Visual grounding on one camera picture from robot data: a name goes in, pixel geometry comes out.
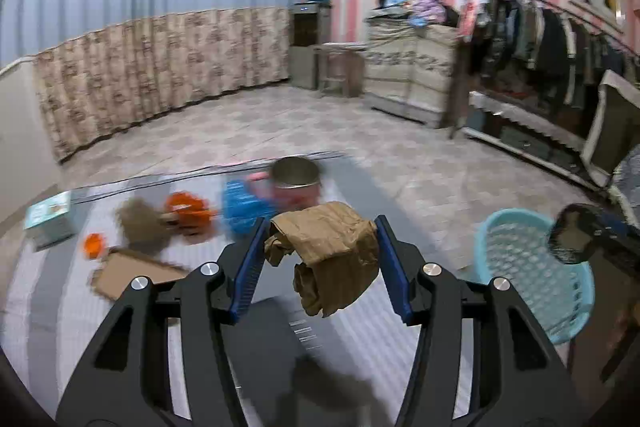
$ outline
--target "blue gripper pad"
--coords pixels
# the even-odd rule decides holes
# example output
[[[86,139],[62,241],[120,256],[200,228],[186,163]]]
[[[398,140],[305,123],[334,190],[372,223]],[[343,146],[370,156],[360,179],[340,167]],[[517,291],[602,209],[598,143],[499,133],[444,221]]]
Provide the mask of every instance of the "blue gripper pad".
[[[242,255],[244,249],[241,246],[246,247],[246,254],[233,281],[231,305],[228,309],[232,324],[246,313],[254,297],[255,286],[264,265],[264,242],[270,226],[269,219],[258,218],[246,243],[238,245],[239,248],[233,252],[235,255]]]
[[[400,315],[402,322],[407,325],[412,324],[414,312],[410,303],[410,284],[398,258],[396,250],[399,246],[398,240],[385,216],[378,216],[375,223],[378,229],[378,262],[385,280],[386,292],[389,294],[394,311]]]

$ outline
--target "tissue box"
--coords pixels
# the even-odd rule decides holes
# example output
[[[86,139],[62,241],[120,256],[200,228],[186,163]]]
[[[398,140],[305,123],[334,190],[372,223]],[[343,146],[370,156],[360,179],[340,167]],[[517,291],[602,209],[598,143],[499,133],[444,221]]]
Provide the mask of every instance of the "tissue box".
[[[43,248],[76,233],[71,218],[71,192],[60,192],[32,204],[24,220],[24,231],[36,248]]]

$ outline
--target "laundry basket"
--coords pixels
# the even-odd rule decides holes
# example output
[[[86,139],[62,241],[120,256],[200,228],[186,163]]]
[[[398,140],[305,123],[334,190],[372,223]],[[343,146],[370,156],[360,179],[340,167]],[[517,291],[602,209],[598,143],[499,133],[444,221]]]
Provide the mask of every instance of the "laundry basket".
[[[562,264],[546,245],[553,221],[530,210],[494,212],[476,235],[478,282],[507,277],[553,344],[573,338],[587,323],[594,301],[589,263]]]

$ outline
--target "cardboard piece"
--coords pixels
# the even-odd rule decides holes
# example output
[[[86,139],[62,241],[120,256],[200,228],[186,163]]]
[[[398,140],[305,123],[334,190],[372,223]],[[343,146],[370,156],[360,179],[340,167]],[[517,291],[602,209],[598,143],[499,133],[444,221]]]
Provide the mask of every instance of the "cardboard piece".
[[[96,293],[117,300],[127,285],[138,275],[145,275],[154,284],[183,279],[189,269],[156,261],[133,250],[112,249],[94,271],[91,286]]]
[[[272,266],[297,251],[293,288],[308,315],[328,317],[346,308],[378,275],[378,240],[373,221],[340,201],[284,212],[271,219],[275,233],[264,253]]]

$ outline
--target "silver screw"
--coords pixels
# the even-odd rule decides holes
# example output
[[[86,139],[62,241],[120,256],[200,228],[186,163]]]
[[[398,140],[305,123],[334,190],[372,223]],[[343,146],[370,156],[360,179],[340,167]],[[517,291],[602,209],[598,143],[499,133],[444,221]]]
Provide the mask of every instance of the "silver screw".
[[[494,280],[494,286],[495,289],[500,290],[501,292],[507,291],[509,288],[511,288],[511,283],[509,282],[508,279],[505,279],[504,277],[498,277],[498,279]]]
[[[203,275],[215,275],[219,272],[219,270],[220,266],[218,266],[216,263],[205,263],[200,266],[200,273],[202,273]]]
[[[131,281],[131,287],[134,290],[142,290],[142,288],[146,288],[147,284],[149,284],[149,279],[146,277],[136,277]]]
[[[436,277],[436,275],[440,275],[442,273],[442,267],[439,264],[427,263],[422,267],[422,271],[425,275]]]

